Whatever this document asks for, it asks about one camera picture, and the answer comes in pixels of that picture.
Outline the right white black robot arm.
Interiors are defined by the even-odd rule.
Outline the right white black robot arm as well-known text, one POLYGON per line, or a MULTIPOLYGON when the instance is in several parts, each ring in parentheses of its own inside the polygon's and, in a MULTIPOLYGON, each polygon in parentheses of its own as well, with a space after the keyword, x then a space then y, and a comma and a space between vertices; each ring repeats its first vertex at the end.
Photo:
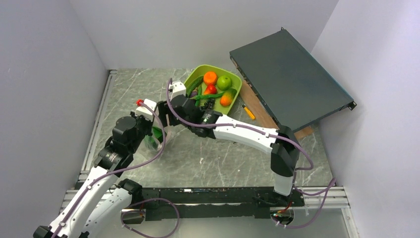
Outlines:
POLYGON ((279 206, 291 201, 296 163, 302 148, 290 128, 263 128, 214 110, 202 111, 183 95, 170 102, 158 102, 157 111, 165 127, 181 124, 198 137, 230 140, 269 154, 274 173, 273 200, 279 206))

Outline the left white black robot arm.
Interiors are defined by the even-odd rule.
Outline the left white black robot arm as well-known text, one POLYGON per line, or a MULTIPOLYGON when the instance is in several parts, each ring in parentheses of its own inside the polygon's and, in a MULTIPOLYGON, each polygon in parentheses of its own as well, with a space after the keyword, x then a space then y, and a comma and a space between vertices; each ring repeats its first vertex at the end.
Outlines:
POLYGON ((130 182, 128 189, 119 188, 117 197, 103 206, 98 203, 133 161, 133 155, 147 135, 151 135, 158 116, 154 111, 131 111, 119 118, 111 137, 98 153, 88 177, 66 208, 47 226, 38 226, 35 238, 93 238, 106 214, 117 207, 136 208, 142 202, 141 186, 130 182))

